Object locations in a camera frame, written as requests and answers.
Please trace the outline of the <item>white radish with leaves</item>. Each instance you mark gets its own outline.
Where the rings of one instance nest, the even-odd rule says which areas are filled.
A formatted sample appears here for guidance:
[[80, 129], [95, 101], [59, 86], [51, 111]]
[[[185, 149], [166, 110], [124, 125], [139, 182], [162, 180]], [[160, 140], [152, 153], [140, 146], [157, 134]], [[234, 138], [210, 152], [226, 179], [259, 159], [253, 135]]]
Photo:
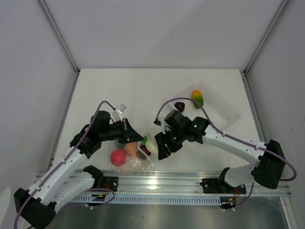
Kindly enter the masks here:
[[158, 145], [155, 140], [145, 135], [142, 143], [145, 144], [146, 148], [151, 152], [151, 154], [158, 154]]

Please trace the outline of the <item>clear zip top bag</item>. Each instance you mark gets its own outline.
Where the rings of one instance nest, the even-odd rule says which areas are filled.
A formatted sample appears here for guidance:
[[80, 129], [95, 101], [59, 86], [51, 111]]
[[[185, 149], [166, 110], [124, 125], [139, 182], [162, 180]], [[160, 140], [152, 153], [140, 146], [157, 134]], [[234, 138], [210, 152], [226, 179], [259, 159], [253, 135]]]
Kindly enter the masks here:
[[[151, 132], [143, 132], [142, 133], [143, 138], [145, 135], [147, 135], [149, 138], [151, 138]], [[137, 142], [137, 150], [139, 149], [139, 144], [142, 142], [143, 141]], [[141, 160], [138, 157], [130, 157], [126, 153], [126, 162], [120, 167], [117, 167], [117, 166], [114, 166], [114, 167], [119, 173], [125, 173], [125, 174], [151, 169], [154, 167], [153, 156], [151, 154], [150, 156], [147, 156], [146, 160]]]

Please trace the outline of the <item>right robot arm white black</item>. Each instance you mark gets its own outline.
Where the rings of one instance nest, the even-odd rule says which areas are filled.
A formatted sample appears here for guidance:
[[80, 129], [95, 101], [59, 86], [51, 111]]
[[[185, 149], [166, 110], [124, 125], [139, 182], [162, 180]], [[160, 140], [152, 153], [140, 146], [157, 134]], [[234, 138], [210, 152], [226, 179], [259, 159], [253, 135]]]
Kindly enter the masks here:
[[247, 161], [241, 167], [223, 169], [218, 178], [218, 188], [229, 192], [242, 184], [258, 183], [268, 189], [277, 189], [285, 163], [280, 144], [252, 141], [212, 125], [208, 119], [195, 117], [190, 120], [177, 110], [165, 118], [157, 118], [155, 125], [169, 127], [155, 135], [158, 159], [163, 160], [179, 151], [185, 141], [215, 146]]

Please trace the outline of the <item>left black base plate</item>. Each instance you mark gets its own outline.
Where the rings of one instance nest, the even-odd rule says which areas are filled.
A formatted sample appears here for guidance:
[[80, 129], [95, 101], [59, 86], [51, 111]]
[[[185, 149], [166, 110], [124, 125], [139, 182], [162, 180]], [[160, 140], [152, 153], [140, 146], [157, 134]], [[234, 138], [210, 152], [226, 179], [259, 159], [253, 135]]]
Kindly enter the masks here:
[[110, 189], [114, 192], [117, 191], [119, 184], [118, 177], [103, 177], [101, 188]]

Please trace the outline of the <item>white plastic basket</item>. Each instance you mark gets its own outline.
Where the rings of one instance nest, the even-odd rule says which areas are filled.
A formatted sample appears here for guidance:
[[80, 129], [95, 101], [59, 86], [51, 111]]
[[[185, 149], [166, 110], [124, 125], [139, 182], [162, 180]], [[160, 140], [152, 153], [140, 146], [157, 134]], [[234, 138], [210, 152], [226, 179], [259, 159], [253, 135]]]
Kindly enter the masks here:
[[208, 87], [202, 80], [194, 80], [171, 94], [167, 99], [178, 97], [191, 98], [191, 93], [199, 90], [203, 96], [203, 108], [211, 121], [218, 127], [233, 130], [239, 124], [242, 116], [238, 110], [225, 98]]

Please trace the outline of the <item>dark purple fruit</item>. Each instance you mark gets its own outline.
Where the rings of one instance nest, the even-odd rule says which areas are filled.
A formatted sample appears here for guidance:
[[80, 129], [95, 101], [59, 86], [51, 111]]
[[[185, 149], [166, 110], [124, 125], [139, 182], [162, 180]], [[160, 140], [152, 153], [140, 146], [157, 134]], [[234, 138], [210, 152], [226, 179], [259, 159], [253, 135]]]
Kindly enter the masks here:
[[183, 112], [185, 110], [185, 103], [183, 102], [176, 102], [174, 104], [174, 107], [179, 111], [179, 112]]

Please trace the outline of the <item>orange peach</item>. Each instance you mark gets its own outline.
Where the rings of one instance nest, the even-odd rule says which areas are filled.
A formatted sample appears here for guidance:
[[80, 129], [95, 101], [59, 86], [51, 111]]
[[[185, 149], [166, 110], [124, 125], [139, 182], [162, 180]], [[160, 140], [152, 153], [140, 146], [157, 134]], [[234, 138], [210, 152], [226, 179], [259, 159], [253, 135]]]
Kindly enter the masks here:
[[137, 142], [127, 143], [123, 149], [130, 157], [137, 157]]

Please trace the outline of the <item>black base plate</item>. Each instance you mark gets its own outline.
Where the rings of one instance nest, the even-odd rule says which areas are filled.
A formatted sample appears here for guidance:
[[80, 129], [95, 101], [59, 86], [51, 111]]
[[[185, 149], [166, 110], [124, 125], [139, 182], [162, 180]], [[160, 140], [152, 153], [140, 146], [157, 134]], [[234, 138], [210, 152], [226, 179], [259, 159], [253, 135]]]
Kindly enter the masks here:
[[205, 194], [246, 194], [245, 185], [233, 187], [218, 178], [203, 178], [199, 184]]
[[103, 177], [101, 188], [110, 189], [114, 192], [117, 191], [119, 184], [118, 177]]

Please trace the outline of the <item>aluminium frame post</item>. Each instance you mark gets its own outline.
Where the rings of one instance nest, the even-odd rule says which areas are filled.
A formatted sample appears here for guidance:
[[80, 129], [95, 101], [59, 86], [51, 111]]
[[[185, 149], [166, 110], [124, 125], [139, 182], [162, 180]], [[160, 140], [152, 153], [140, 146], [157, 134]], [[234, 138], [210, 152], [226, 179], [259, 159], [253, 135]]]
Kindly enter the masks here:
[[60, 48], [62, 49], [65, 57], [68, 60], [70, 66], [72, 67], [73, 71], [76, 74], [79, 74], [80, 69], [79, 69], [79, 67], [78, 67], [78, 65], [77, 65], [77, 63], [76, 63], [68, 45], [67, 45], [67, 43], [66, 43], [66, 40], [65, 40], [65, 38], [64, 38], [64, 36], [63, 36], [59, 26], [58, 26], [53, 14], [52, 14], [47, 2], [45, 0], [37, 0], [36, 2], [38, 4], [38, 6], [40, 7], [47, 23], [49, 24], [50, 29], [53, 32], [54, 37], [56, 38]]
[[267, 29], [265, 30], [263, 36], [261, 37], [254, 53], [252, 54], [245, 69], [243, 70], [245, 77], [248, 76], [250, 70], [254, 66], [255, 62], [258, 60], [258, 58], [261, 55], [261, 53], [263, 52], [265, 46], [268, 44], [269, 40], [271, 39], [273, 33], [276, 30], [276, 27], [279, 25], [281, 19], [283, 18], [284, 14], [287, 11], [291, 2], [292, 2], [292, 0], [282, 0], [280, 2], [279, 7], [277, 8], [274, 16], [272, 17], [270, 23], [268, 24]]

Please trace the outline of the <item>right aluminium frame post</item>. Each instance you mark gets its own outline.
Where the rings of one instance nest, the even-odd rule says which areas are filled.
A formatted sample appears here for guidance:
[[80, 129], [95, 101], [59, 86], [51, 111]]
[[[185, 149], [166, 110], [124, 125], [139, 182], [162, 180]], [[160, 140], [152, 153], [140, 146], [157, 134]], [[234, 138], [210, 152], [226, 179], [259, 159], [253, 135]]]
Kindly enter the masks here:
[[255, 62], [258, 60], [258, 58], [261, 55], [261, 53], [263, 52], [265, 46], [268, 44], [269, 40], [271, 39], [273, 33], [276, 30], [276, 27], [279, 25], [281, 19], [283, 18], [284, 14], [287, 11], [291, 2], [292, 2], [292, 0], [282, 0], [280, 2], [279, 7], [277, 8], [274, 16], [272, 17], [270, 23], [268, 24], [267, 29], [265, 30], [263, 36], [261, 37], [254, 53], [252, 54], [245, 69], [243, 70], [245, 77], [248, 76], [250, 70], [254, 66]]

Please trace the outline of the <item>orange green mango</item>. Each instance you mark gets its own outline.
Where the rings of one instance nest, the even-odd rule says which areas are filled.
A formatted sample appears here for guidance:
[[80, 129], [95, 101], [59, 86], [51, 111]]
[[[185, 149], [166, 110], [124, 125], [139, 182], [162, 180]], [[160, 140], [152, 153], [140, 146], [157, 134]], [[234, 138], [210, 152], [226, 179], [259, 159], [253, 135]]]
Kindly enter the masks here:
[[204, 99], [199, 90], [194, 90], [191, 93], [191, 99], [193, 99], [195, 102], [193, 102], [196, 109], [200, 109], [204, 104]]

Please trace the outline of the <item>red tomato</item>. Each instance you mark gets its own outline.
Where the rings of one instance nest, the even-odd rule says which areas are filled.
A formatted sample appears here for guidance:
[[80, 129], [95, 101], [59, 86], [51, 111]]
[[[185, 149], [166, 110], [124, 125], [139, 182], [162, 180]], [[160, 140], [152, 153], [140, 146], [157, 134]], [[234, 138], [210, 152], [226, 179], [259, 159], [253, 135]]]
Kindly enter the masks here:
[[126, 153], [124, 150], [117, 149], [111, 152], [110, 161], [114, 166], [120, 167], [126, 162]]

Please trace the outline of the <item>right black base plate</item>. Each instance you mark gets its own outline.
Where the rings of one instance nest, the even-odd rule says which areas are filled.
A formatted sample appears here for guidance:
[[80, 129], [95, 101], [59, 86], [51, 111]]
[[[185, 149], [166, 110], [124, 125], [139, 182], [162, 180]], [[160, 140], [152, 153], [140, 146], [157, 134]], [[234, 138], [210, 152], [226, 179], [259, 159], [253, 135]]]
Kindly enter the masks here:
[[199, 184], [205, 194], [246, 194], [245, 185], [233, 187], [218, 178], [203, 178]]

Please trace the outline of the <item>green lime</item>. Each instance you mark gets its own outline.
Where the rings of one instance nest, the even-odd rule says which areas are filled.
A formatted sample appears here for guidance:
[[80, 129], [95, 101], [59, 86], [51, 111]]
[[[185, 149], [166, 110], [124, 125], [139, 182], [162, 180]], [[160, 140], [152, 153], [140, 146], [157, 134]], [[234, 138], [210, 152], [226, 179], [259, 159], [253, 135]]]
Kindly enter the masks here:
[[124, 148], [124, 146], [125, 146], [125, 144], [122, 144], [118, 141], [115, 141], [115, 145], [116, 145], [117, 148], [120, 148], [120, 149]]

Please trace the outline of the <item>left aluminium frame post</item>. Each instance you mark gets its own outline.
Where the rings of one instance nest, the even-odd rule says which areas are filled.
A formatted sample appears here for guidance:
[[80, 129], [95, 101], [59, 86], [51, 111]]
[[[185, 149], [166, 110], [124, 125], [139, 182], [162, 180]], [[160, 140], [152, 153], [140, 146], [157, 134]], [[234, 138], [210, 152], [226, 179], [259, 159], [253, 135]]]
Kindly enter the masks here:
[[56, 38], [60, 48], [62, 49], [65, 57], [68, 60], [70, 66], [72, 67], [73, 71], [76, 74], [79, 74], [80, 69], [79, 69], [79, 67], [78, 67], [78, 65], [77, 65], [77, 63], [76, 63], [68, 45], [67, 45], [67, 43], [66, 43], [66, 40], [65, 40], [65, 38], [64, 38], [64, 36], [63, 36], [59, 26], [58, 26], [53, 14], [52, 14], [47, 2], [45, 0], [37, 0], [36, 2], [38, 4], [38, 6], [40, 7], [47, 23], [49, 24], [50, 29], [53, 32], [54, 37]]

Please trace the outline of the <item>dark red apple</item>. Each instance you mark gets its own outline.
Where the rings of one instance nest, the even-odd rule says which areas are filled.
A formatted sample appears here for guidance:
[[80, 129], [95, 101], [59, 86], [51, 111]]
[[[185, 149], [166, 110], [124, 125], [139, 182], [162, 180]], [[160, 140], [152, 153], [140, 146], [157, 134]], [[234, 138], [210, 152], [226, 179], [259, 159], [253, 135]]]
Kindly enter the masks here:
[[146, 160], [147, 156], [150, 156], [151, 152], [146, 148], [145, 144], [140, 143], [137, 150], [137, 157], [141, 160]]

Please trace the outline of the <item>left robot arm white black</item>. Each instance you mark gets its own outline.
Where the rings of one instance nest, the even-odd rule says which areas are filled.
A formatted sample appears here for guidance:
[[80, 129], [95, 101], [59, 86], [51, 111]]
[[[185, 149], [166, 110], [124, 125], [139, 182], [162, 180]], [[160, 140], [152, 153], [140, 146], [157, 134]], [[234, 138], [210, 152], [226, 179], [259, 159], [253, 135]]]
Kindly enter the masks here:
[[107, 111], [97, 111], [80, 133], [70, 142], [62, 158], [28, 189], [19, 188], [13, 195], [17, 217], [31, 228], [44, 229], [56, 213], [71, 199], [84, 191], [111, 192], [104, 186], [103, 172], [87, 166], [74, 178], [67, 179], [101, 148], [102, 142], [117, 140], [121, 144], [139, 142], [143, 137], [129, 124], [127, 118], [111, 123]]

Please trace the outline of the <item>aluminium mounting rail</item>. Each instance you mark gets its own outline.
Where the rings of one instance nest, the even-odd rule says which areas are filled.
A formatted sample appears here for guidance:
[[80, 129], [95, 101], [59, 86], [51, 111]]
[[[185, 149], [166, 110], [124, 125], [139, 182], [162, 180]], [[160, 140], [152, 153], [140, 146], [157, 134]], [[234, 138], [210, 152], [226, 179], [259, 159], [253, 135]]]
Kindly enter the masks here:
[[[203, 194], [203, 178], [218, 178], [220, 172], [140, 171], [130, 174], [104, 170], [106, 177], [118, 177], [117, 193], [131, 195], [191, 196]], [[280, 182], [277, 189], [254, 185], [252, 197], [291, 197], [288, 182]]]

